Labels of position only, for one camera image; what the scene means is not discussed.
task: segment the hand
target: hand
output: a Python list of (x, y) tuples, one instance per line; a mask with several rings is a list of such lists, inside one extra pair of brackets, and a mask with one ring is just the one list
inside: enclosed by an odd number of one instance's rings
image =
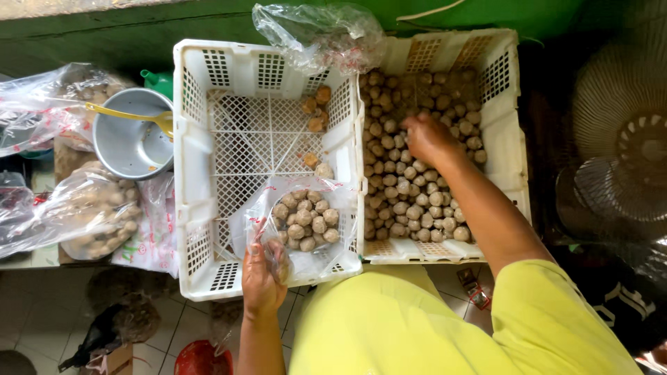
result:
[[(267, 246), (270, 246), (275, 259), (283, 256), (285, 248), (279, 241), (270, 240)], [(287, 295), (287, 286), (273, 278), (271, 263), (266, 260), (264, 247), (259, 240), (251, 245), (250, 252), (245, 249), (241, 287), (244, 314), (250, 320), (276, 316)]]
[(447, 126), (436, 122), (425, 113), (406, 118), (402, 125), (408, 129), (406, 141), (410, 154), (430, 165), (435, 165), (443, 152), (462, 152), (458, 147), (458, 141), (452, 137)]

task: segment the white plastic crate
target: white plastic crate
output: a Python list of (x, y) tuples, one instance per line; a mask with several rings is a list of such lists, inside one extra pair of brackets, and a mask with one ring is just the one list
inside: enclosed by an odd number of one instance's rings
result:
[[(269, 176), (312, 174), (302, 161), (312, 151), (333, 167), (336, 179), (361, 187), (356, 79), (334, 70), (303, 76), (263, 45), (186, 39), (173, 53), (181, 294), (194, 301), (240, 296), (242, 260), (231, 250), (227, 219)], [(311, 133), (301, 96), (322, 84), (332, 92), (329, 125), (326, 133)], [(363, 199), (360, 189), (360, 217)], [(361, 271), (354, 244), (323, 278), (303, 284)]]
[[(518, 37), (509, 29), (448, 31), (389, 38), (388, 53), (380, 70), (402, 76), (421, 71), (477, 70), (482, 104), (482, 141), (488, 156), (484, 174), (507, 195), (531, 222), (528, 197), (526, 138), (516, 111), (519, 89)], [(359, 104), (361, 116), (364, 105)], [(364, 195), (368, 182), (364, 182)], [(441, 244), (389, 239), (362, 242), (360, 254), (373, 264), (484, 262), (477, 245), (455, 240)]]

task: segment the green wall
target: green wall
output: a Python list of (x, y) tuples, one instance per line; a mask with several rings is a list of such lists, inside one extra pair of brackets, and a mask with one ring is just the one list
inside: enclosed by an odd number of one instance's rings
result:
[[(547, 39), (567, 32), (583, 1), (466, 0), (453, 9), (413, 22), (440, 29), (509, 27), (518, 30), (521, 37)], [(20, 77), (55, 69), (70, 61), (93, 62), (126, 73), (138, 73), (145, 68), (160, 71), (170, 69), (172, 47), (185, 38), (267, 44), (252, 24), (250, 11), (254, 3), (180, 1), (88, 13), (64, 14), (67, 10), (63, 10), (48, 17), (0, 21), (0, 50), (4, 52), (0, 73)], [(451, 1), (359, 0), (356, 3), (371, 9), (385, 30), (409, 35), (424, 31), (397, 23), (396, 17)]]

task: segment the yellow ladle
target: yellow ladle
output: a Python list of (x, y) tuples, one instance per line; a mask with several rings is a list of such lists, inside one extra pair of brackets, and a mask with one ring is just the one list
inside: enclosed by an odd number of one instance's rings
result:
[(173, 138), (173, 112), (164, 111), (157, 116), (141, 116), (133, 115), (131, 113), (125, 113), (120, 111), (114, 111), (113, 109), (102, 107), (101, 105), (92, 104), (90, 102), (85, 104), (86, 109), (95, 111), (97, 113), (102, 113), (104, 115), (121, 117), (123, 119), (130, 120), (140, 120), (140, 121), (152, 121), (160, 127), (160, 130), (169, 138)]

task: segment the person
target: person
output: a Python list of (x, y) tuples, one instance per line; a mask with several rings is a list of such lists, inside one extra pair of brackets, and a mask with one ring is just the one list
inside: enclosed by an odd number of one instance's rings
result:
[[(304, 302), (290, 374), (640, 374), (635, 361), (558, 267), (523, 215), (446, 127), (403, 122), (410, 153), (449, 183), (496, 279), (493, 336), (463, 321), (419, 265), (364, 268), (320, 284)], [(277, 309), (287, 288), (261, 245), (243, 265), (238, 372), (285, 373)]]

